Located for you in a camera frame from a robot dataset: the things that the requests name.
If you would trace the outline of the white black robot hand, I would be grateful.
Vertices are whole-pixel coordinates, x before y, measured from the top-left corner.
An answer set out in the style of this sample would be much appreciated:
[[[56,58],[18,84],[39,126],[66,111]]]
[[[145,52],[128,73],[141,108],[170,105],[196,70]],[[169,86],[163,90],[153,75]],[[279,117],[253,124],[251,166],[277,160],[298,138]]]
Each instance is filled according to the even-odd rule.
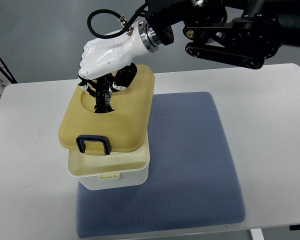
[[[88,41],[81,55],[78,85],[82,91],[92,95],[92,85],[88,80],[117,72],[131,65],[135,58],[158,51],[160,44],[161,41],[146,20],[133,23],[130,33]]]

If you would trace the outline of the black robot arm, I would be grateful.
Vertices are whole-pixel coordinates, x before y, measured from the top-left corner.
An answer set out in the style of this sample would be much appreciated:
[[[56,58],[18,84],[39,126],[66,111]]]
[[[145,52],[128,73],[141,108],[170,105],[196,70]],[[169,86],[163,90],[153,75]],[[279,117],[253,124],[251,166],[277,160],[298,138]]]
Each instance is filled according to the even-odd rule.
[[[183,22],[192,57],[249,69],[259,69],[283,45],[300,47],[300,0],[147,0],[126,21],[110,9],[93,11],[116,16],[127,33],[137,17],[147,22],[151,45],[174,42],[172,26]]]

